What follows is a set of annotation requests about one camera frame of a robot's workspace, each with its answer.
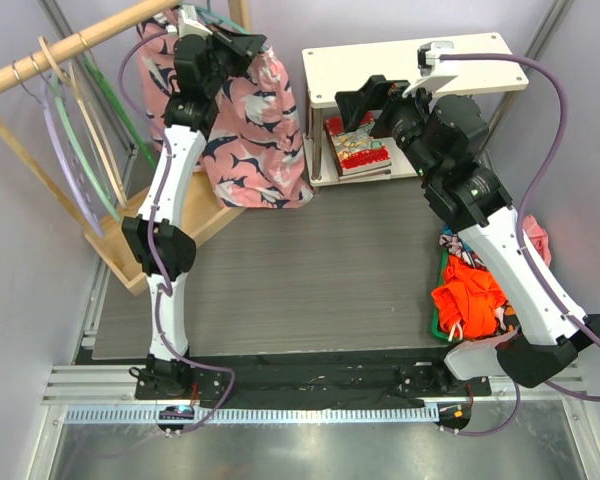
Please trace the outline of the teal hanger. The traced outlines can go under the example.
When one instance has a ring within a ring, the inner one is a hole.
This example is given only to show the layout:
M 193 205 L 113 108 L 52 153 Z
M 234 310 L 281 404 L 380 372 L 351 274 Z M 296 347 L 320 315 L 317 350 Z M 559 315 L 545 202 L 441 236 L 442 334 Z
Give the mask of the teal hanger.
M 237 22 L 223 16 L 220 15 L 219 13 L 215 12 L 214 10 L 211 9 L 211 3 L 207 2 L 205 6 L 197 6 L 191 3 L 182 3 L 181 6 L 183 4 L 188 4 L 188 5 L 193 5 L 196 8 L 196 11 L 198 13 L 198 17 L 199 19 L 211 30 L 211 26 L 216 26 L 216 27 L 228 27 L 229 28 L 229 32 L 232 33 L 241 33 L 241 34 L 252 34 L 251 31 L 249 31 L 248 29 L 246 29 L 245 27 L 239 25 Z M 177 38 L 182 38 L 178 35 L 178 15 L 177 15 L 177 23 L 176 23 L 176 37 Z

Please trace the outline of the pink patterned shorts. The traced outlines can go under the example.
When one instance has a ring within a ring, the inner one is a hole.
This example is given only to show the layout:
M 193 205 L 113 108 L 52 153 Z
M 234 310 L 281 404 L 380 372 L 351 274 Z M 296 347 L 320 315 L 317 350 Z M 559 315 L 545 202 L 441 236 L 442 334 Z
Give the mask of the pink patterned shorts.
M 136 26 L 143 41 L 136 59 L 145 114 L 158 124 L 178 89 L 172 8 Z M 303 131 L 289 75 L 273 48 L 258 53 L 247 71 L 229 78 L 216 96 L 219 113 L 196 163 L 227 207 L 299 208 L 313 197 L 305 180 Z

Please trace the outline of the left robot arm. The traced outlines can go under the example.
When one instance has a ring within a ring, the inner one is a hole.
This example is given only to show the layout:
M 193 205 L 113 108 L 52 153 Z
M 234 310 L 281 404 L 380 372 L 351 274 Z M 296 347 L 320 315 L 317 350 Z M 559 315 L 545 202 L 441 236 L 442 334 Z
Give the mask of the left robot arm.
M 247 71 L 265 41 L 262 34 L 220 29 L 205 36 L 183 35 L 175 42 L 177 90 L 157 130 L 163 140 L 158 165 L 137 213 L 124 217 L 121 224 L 151 298 L 146 363 L 129 371 L 137 381 L 138 400 L 184 398 L 195 385 L 199 365 L 188 357 L 184 305 L 197 246 L 182 229 L 186 195 L 218 115 L 218 92 L 229 78 Z

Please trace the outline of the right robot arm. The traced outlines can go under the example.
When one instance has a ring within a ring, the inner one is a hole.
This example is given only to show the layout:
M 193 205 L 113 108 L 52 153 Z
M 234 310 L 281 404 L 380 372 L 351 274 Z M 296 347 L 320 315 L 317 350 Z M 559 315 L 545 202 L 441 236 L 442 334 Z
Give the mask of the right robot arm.
M 585 313 L 572 301 L 527 241 L 519 241 L 517 211 L 495 173 L 480 165 L 476 151 L 488 132 L 475 101 L 429 91 L 406 81 L 371 76 L 358 90 L 336 93 L 345 131 L 358 128 L 373 111 L 371 131 L 389 137 L 422 181 L 430 208 L 478 255 L 512 304 L 519 322 L 502 340 L 463 341 L 431 371 L 437 391 L 452 395 L 484 367 L 536 387 L 569 366 L 592 339 L 580 321 L 600 337 L 600 314 Z

